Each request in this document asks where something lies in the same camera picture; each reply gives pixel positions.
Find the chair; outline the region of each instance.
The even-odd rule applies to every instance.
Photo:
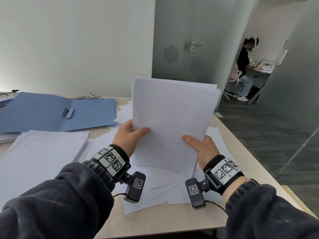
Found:
[[[230,97],[233,97],[232,94],[230,94],[229,92],[227,92],[226,88],[228,88],[231,84],[233,84],[235,81],[237,81],[237,84],[236,86],[238,85],[238,82],[239,82],[239,76],[241,76],[242,72],[238,70],[238,66],[237,64],[235,64],[235,67],[234,67],[234,70],[233,70],[233,74],[232,76],[230,77],[230,80],[228,82],[228,85],[225,87],[224,89],[224,92],[223,92],[223,95],[224,97],[227,99],[227,102],[230,101]]]

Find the door handle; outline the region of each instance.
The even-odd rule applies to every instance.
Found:
[[[195,47],[201,47],[201,46],[202,46],[201,44],[196,44],[195,41],[192,41],[192,42],[190,43],[189,52],[190,52],[190,53],[194,53]]]

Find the qr code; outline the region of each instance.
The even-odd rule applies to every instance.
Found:
[[[219,180],[221,180],[223,177],[225,177],[225,173],[219,169],[219,170],[217,170],[217,171],[215,172],[215,176],[216,176]]]
[[[105,159],[109,162],[112,163],[114,160],[116,160],[116,157],[114,156],[114,154],[112,152],[110,152],[109,154],[107,154],[105,156]]]
[[[237,164],[235,164],[233,161],[228,161],[234,168],[238,167]]]
[[[120,161],[116,161],[114,164],[112,164],[113,169],[117,172],[121,167]]]
[[[232,167],[229,166],[228,163],[225,163],[223,166],[221,166],[221,169],[224,170],[226,173],[229,173],[230,171],[232,171]]]
[[[188,189],[189,189],[190,195],[198,194],[197,185],[188,186]]]
[[[141,179],[136,178],[133,187],[141,189],[142,185],[143,185],[143,182],[144,181],[142,181]]]
[[[103,148],[101,151],[98,152],[98,154],[103,155],[105,154],[109,149]]]

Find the person's hand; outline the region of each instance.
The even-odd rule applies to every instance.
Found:
[[[132,119],[119,127],[112,144],[120,146],[130,158],[136,149],[138,141],[150,131],[149,127],[142,127],[132,132]]]
[[[217,155],[220,155],[216,145],[210,136],[204,137],[203,141],[184,134],[182,140],[196,151],[199,167],[204,170],[205,166]]]

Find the blue folder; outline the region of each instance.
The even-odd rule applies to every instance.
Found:
[[[21,92],[0,110],[0,132],[64,132],[114,125],[115,99],[72,100]]]

